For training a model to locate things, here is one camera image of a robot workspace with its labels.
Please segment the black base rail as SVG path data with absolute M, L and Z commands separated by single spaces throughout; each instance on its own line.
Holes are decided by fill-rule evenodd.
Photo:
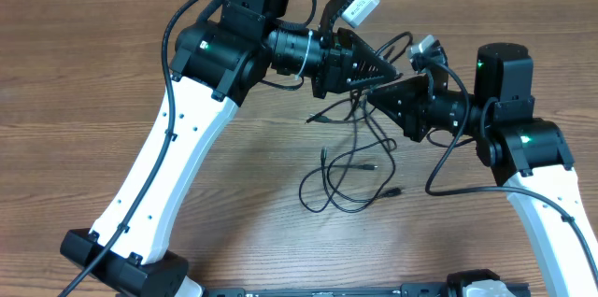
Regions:
M 488 269 L 449 274 L 444 282 L 403 283 L 394 287 L 313 288 L 245 290 L 204 288 L 208 297 L 448 297 L 516 296 L 530 297 L 527 283 L 504 283 Z

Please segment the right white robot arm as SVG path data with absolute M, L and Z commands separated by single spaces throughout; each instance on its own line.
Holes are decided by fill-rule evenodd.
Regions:
M 597 239 L 586 215 L 575 159 L 561 129 L 534 116 L 534 62 L 513 43 L 477 51 L 475 86 L 447 87 L 458 76 L 438 43 L 408 54 L 418 76 L 377 88 L 369 103 L 420 142 L 434 130 L 452 133 L 452 152 L 464 135 L 491 169 L 495 185 L 518 214 L 551 296 L 597 293 Z

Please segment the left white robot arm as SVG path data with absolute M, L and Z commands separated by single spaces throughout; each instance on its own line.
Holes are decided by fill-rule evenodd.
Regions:
M 208 0 L 178 36 L 165 33 L 165 93 L 135 163 L 88 229 L 69 231 L 60 251 L 123 296 L 201 296 L 188 262 L 169 248 L 200 166 L 249 90 L 269 69 L 309 78 L 315 97 L 394 80 L 396 69 L 356 34 L 379 0 L 330 0 L 318 22 L 284 18 L 290 0 Z

